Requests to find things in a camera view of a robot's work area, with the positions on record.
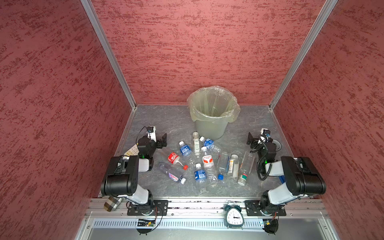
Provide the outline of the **beige calculator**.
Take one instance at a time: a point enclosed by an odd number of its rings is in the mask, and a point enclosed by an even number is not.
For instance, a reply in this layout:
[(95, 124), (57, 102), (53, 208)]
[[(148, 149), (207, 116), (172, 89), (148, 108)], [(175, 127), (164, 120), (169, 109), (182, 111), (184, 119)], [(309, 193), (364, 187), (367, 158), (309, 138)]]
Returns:
[(138, 156), (139, 149), (137, 145), (132, 146), (128, 151), (124, 153), (125, 156)]

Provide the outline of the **red white label water bottle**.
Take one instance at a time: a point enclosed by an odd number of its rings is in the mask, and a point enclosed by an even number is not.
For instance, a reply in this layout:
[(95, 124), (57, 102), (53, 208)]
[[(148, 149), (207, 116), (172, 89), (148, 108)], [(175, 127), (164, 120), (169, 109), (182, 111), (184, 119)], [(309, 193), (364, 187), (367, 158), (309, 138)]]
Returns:
[(218, 182), (217, 170), (214, 164), (213, 155), (206, 147), (202, 147), (202, 161), (207, 179), (211, 185), (216, 185)]

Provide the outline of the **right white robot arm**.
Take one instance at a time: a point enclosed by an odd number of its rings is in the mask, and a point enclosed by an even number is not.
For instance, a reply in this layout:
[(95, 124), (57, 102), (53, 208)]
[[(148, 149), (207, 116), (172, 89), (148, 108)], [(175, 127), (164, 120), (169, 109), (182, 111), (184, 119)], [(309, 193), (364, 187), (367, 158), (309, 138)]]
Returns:
[(248, 133), (247, 145), (251, 154), (258, 154), (256, 164), (260, 181), (278, 177), (282, 184), (273, 190), (264, 191), (259, 201), (247, 201), (248, 216), (285, 215), (284, 206), (296, 199), (323, 195), (327, 186), (320, 172), (308, 157), (282, 156), (275, 159), (280, 148), (270, 137), (269, 130), (262, 130), (258, 137)]

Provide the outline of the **Pocari blue label bottle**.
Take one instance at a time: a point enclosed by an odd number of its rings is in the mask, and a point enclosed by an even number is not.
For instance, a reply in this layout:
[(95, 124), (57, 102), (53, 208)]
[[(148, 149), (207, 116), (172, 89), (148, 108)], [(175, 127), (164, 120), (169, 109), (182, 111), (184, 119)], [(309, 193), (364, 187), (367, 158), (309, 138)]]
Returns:
[(218, 154), (222, 152), (222, 148), (217, 143), (215, 143), (214, 140), (212, 140), (210, 138), (205, 138), (205, 137), (201, 136), (200, 142), (202, 143), (203, 147), (206, 147), (211, 152), (215, 152)]

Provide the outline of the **green alarm clock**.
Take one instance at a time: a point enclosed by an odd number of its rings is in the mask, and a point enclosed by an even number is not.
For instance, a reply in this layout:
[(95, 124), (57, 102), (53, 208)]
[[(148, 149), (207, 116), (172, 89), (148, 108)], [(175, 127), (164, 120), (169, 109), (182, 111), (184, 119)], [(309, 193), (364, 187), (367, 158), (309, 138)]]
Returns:
[(242, 208), (237, 205), (235, 202), (228, 202), (224, 207), (225, 217), (224, 222), (225, 226), (228, 229), (243, 229), (245, 220), (242, 214)]

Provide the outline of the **translucent green bin liner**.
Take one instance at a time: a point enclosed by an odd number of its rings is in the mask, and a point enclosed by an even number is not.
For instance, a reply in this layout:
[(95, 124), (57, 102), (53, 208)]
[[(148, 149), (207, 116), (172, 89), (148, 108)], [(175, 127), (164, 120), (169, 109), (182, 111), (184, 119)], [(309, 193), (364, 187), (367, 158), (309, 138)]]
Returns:
[(220, 86), (196, 90), (187, 98), (187, 103), (194, 122), (232, 123), (241, 111), (235, 95)]

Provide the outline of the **aluminium front rail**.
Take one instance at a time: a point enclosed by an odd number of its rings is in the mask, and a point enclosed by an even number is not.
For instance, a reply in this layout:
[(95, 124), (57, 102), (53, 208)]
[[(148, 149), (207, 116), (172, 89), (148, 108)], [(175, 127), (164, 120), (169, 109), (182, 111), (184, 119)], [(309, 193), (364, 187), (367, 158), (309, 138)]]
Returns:
[[(168, 211), (164, 218), (221, 218), (224, 216), (224, 207), (228, 202), (235, 202), (242, 208), (244, 218), (272, 218), (249, 217), (245, 209), (244, 201), (256, 200), (256, 198), (157, 198), (167, 200)], [(123, 201), (115, 211), (107, 212), (104, 209), (106, 199), (92, 199), (86, 217), (93, 218), (128, 218), (144, 216), (128, 216), (128, 204)], [(287, 215), (280, 218), (288, 219), (328, 219), (329, 214), (321, 199), (300, 199), (292, 201), (284, 206)]]

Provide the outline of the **yellow label white bottle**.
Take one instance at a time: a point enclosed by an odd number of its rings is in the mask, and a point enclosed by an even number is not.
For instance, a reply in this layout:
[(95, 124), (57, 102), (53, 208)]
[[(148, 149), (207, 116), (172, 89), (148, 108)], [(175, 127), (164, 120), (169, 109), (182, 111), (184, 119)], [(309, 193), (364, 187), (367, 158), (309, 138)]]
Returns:
[(232, 154), (228, 162), (227, 176), (229, 178), (237, 178), (239, 170), (239, 156)]

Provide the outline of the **blue label bottle upper left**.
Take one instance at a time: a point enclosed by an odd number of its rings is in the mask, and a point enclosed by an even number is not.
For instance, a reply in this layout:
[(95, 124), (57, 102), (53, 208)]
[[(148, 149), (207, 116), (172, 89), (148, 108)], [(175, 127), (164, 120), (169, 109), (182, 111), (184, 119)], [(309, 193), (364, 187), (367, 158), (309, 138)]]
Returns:
[(188, 164), (193, 163), (193, 152), (191, 148), (184, 141), (180, 141), (179, 145), (183, 160)]

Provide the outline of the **clear bottle green label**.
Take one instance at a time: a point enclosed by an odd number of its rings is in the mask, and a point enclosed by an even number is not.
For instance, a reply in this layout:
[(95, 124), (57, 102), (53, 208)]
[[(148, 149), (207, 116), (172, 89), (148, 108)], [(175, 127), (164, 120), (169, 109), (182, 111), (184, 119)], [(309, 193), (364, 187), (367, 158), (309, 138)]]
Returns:
[(244, 155), (242, 164), (239, 169), (238, 184), (244, 187), (247, 183), (247, 179), (252, 171), (255, 162), (255, 153), (247, 151)]

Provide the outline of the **blue label bottle front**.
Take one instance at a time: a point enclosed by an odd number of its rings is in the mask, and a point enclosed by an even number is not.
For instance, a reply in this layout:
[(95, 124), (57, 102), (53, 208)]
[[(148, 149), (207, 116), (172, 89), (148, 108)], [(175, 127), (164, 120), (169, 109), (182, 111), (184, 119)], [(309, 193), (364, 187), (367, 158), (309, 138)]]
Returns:
[(207, 190), (208, 180), (206, 176), (206, 172), (203, 169), (202, 165), (197, 163), (195, 165), (195, 182), (197, 183), (197, 187), (201, 192), (205, 192)]

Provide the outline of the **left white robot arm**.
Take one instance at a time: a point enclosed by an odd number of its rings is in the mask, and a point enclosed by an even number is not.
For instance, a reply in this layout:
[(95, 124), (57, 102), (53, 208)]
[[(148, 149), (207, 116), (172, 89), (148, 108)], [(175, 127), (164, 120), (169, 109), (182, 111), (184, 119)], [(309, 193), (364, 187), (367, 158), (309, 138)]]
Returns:
[(101, 195), (108, 199), (104, 209), (112, 212), (127, 200), (129, 216), (166, 215), (167, 200), (154, 200), (151, 191), (138, 183), (139, 173), (150, 172), (154, 167), (153, 155), (157, 149), (167, 146), (167, 134), (153, 140), (155, 133), (140, 138), (124, 155), (112, 157), (101, 183)]

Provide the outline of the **purple label clear bottle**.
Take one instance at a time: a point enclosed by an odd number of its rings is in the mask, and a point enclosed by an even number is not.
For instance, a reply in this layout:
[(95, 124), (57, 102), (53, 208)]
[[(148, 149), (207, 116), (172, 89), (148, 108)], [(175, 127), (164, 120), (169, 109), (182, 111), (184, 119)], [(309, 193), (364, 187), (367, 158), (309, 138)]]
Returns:
[(157, 167), (162, 173), (164, 173), (173, 182), (180, 183), (182, 185), (186, 183), (187, 179), (184, 176), (184, 173), (178, 168), (173, 167), (170, 164), (166, 164), (166, 163), (158, 163)]

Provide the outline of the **striped brown cylinder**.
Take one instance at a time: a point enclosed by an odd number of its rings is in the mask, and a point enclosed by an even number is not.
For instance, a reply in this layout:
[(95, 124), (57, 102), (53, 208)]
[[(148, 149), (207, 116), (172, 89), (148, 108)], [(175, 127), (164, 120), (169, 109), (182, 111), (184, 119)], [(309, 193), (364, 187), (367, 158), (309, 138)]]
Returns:
[(109, 197), (104, 203), (104, 209), (107, 212), (113, 212), (121, 204), (123, 198)]

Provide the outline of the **blue box cutter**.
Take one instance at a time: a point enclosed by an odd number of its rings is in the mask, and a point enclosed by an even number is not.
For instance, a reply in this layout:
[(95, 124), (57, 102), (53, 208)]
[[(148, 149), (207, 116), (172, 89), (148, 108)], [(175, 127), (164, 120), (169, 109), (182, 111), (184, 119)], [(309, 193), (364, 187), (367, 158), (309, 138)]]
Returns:
[(286, 182), (285, 176), (279, 176), (279, 180), (281, 181), (282, 184)]

